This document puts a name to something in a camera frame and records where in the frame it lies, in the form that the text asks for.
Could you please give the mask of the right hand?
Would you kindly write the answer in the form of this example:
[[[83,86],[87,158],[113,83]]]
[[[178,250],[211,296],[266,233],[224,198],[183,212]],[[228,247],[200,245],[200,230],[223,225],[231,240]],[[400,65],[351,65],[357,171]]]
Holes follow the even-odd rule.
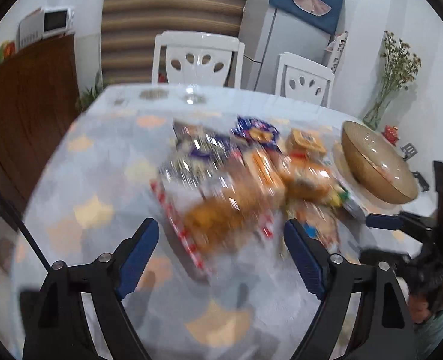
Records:
[[[409,314],[414,323],[421,324],[427,321],[432,312],[428,309],[428,301],[422,294],[409,294],[407,306]],[[440,305],[440,310],[443,310],[443,302]]]

